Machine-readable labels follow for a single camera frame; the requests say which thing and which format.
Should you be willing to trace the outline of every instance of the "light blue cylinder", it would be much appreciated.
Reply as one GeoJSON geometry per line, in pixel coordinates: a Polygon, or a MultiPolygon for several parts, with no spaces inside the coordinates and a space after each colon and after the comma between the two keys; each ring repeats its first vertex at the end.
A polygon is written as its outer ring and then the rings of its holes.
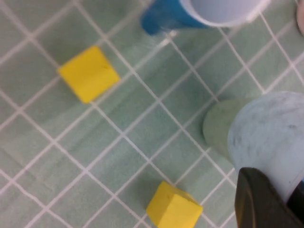
{"type": "Polygon", "coordinates": [[[228,132],[228,152],[237,171],[261,170],[287,202],[304,177],[304,94],[273,93],[245,105],[228,132]]]}

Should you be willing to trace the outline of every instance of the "tile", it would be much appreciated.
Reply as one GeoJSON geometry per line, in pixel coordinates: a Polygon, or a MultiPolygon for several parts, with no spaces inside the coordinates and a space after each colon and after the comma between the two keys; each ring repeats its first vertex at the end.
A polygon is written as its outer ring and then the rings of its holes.
{"type": "Polygon", "coordinates": [[[118,73],[120,78],[124,77],[128,72],[128,67],[122,62],[122,60],[113,52],[113,50],[106,44],[103,43],[100,47],[102,53],[106,56],[111,66],[118,73]]]}
{"type": "Polygon", "coordinates": [[[204,108],[199,115],[186,127],[187,132],[192,136],[192,138],[198,142],[202,149],[207,150],[209,145],[206,143],[204,135],[203,135],[203,123],[205,119],[205,115],[210,110],[210,108],[215,103],[212,102],[206,108],[204,108]]]}
{"type": "Polygon", "coordinates": [[[163,39],[163,34],[157,36],[146,34],[141,28],[138,17],[134,17],[123,29],[115,33],[110,41],[130,65],[134,66],[163,39]]]}
{"type": "Polygon", "coordinates": [[[0,131],[0,167],[14,177],[49,141],[23,117],[17,116],[0,131]]]}
{"type": "Polygon", "coordinates": [[[211,149],[208,155],[226,174],[233,169],[233,165],[214,149],[211,149]]]}
{"type": "Polygon", "coordinates": [[[218,227],[234,212],[236,190],[227,181],[204,203],[204,213],[218,227]]]}
{"type": "Polygon", "coordinates": [[[145,162],[146,160],[122,139],[90,172],[112,192],[116,192],[145,162]]]}
{"type": "Polygon", "coordinates": [[[8,183],[9,181],[0,174],[0,190],[8,183]]]}
{"type": "Polygon", "coordinates": [[[173,41],[184,56],[196,64],[222,38],[217,28],[191,28],[180,31],[173,41]]]}
{"type": "Polygon", "coordinates": [[[143,223],[141,223],[137,228],[147,228],[143,223]]]}
{"type": "Polygon", "coordinates": [[[293,91],[304,93],[304,87],[294,70],[291,70],[272,90],[274,91],[293,91]]]}
{"type": "Polygon", "coordinates": [[[128,137],[145,155],[151,157],[178,129],[168,114],[156,106],[128,133],[128,137]]]}
{"type": "Polygon", "coordinates": [[[122,207],[116,200],[90,223],[89,228],[132,228],[137,223],[137,219],[122,207]]]}
{"type": "Polygon", "coordinates": [[[300,62],[298,62],[295,65],[296,69],[299,71],[301,74],[302,78],[304,78],[304,59],[302,59],[300,62]]]}
{"type": "Polygon", "coordinates": [[[154,101],[150,93],[132,76],[99,107],[121,130],[124,130],[154,101]]]}
{"type": "Polygon", "coordinates": [[[139,2],[136,0],[85,0],[82,5],[101,30],[106,33],[127,15],[132,14],[132,11],[139,6],[139,2]]]}
{"type": "Polygon", "coordinates": [[[172,182],[176,182],[201,155],[196,145],[184,133],[181,133],[153,159],[153,163],[172,182]]]}
{"type": "Polygon", "coordinates": [[[210,93],[200,81],[194,75],[191,75],[170,93],[163,103],[175,118],[181,124],[184,124],[210,97],[210,93]]]}
{"type": "Polygon", "coordinates": [[[49,61],[29,44],[0,67],[0,87],[15,103],[23,105],[56,75],[49,61]]]}
{"type": "Polygon", "coordinates": [[[99,38],[87,20],[73,8],[43,31],[38,36],[38,41],[62,65],[99,38]]]}
{"type": "Polygon", "coordinates": [[[212,228],[212,226],[202,216],[200,216],[194,228],[212,228]]]}
{"type": "Polygon", "coordinates": [[[261,91],[247,71],[230,84],[219,96],[219,100],[260,96],[261,91]]]}
{"type": "Polygon", "coordinates": [[[74,228],[82,227],[110,198],[95,181],[84,176],[51,210],[74,228]]]}
{"type": "Polygon", "coordinates": [[[14,112],[12,108],[2,97],[0,97],[0,124],[7,120],[14,112]]]}
{"type": "Polygon", "coordinates": [[[233,183],[235,183],[236,185],[238,184],[238,175],[237,172],[234,170],[232,172],[232,174],[229,175],[230,180],[232,180],[233,183]]]}
{"type": "Polygon", "coordinates": [[[162,177],[148,165],[132,182],[118,195],[140,217],[152,199],[162,177]]]}
{"type": "Polygon", "coordinates": [[[223,228],[238,228],[236,216],[233,216],[223,228]]]}
{"type": "Polygon", "coordinates": [[[51,216],[49,213],[44,213],[43,216],[33,224],[33,228],[67,228],[59,220],[51,216]]]}
{"type": "Polygon", "coordinates": [[[242,65],[228,44],[220,48],[213,56],[197,68],[197,72],[213,93],[232,78],[242,65]]]}
{"type": "Polygon", "coordinates": [[[271,30],[276,34],[295,18],[295,12],[296,2],[294,0],[275,0],[271,1],[263,14],[271,30]]]}
{"type": "Polygon", "coordinates": [[[0,197],[1,228],[24,227],[41,209],[19,189],[11,186],[0,197]]]}
{"type": "Polygon", "coordinates": [[[87,108],[59,81],[31,104],[26,113],[55,138],[87,108]]]}
{"type": "Polygon", "coordinates": [[[22,23],[31,31],[50,19],[68,0],[5,0],[22,23]]]}
{"type": "Polygon", "coordinates": [[[189,193],[200,203],[222,179],[222,174],[204,157],[191,172],[179,182],[177,187],[189,193]]]}
{"type": "Polygon", "coordinates": [[[248,62],[271,38],[264,21],[258,17],[246,24],[230,41],[242,59],[248,62]]]}
{"type": "Polygon", "coordinates": [[[291,60],[295,60],[303,52],[304,38],[296,24],[293,24],[278,41],[291,60]]]}
{"type": "Polygon", "coordinates": [[[141,66],[137,73],[157,96],[161,96],[188,69],[174,47],[168,44],[141,66]]]}
{"type": "Polygon", "coordinates": [[[262,87],[267,88],[286,68],[288,62],[277,44],[271,47],[250,67],[262,87]]]}
{"type": "Polygon", "coordinates": [[[0,12],[0,31],[0,57],[2,57],[24,36],[2,12],[0,12]]]}
{"type": "Polygon", "coordinates": [[[17,179],[17,183],[47,205],[80,171],[62,152],[52,147],[17,179]]]}
{"type": "Polygon", "coordinates": [[[87,167],[119,133],[96,110],[81,120],[60,141],[83,166],[87,167]]]}

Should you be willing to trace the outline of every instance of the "yellow block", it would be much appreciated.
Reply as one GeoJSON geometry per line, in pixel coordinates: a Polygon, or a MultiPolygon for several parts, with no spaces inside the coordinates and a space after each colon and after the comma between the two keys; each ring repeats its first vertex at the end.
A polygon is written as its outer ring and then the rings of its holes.
{"type": "Polygon", "coordinates": [[[58,72],[83,103],[92,101],[120,80],[97,46],[69,60],[58,72]]]}
{"type": "Polygon", "coordinates": [[[203,207],[188,193],[163,181],[146,211],[158,228],[193,228],[203,207]]]}

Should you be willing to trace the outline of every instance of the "green tile floor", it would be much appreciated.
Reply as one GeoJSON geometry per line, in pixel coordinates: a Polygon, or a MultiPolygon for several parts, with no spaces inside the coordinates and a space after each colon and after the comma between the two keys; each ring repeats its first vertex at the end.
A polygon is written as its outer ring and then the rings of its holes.
{"type": "Polygon", "coordinates": [[[149,228],[165,180],[236,228],[233,166],[201,136],[218,101],[304,92],[295,0],[251,24],[146,35],[148,0],[0,0],[0,227],[149,228]],[[56,68],[98,45],[122,80],[81,104],[56,68]]]}

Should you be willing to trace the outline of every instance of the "blue cup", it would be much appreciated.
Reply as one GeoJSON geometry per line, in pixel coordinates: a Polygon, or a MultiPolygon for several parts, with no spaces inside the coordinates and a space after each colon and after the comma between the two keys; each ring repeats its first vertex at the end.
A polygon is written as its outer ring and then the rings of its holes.
{"type": "Polygon", "coordinates": [[[156,0],[142,15],[141,24],[149,35],[187,27],[207,28],[189,15],[179,0],[156,0]]]}

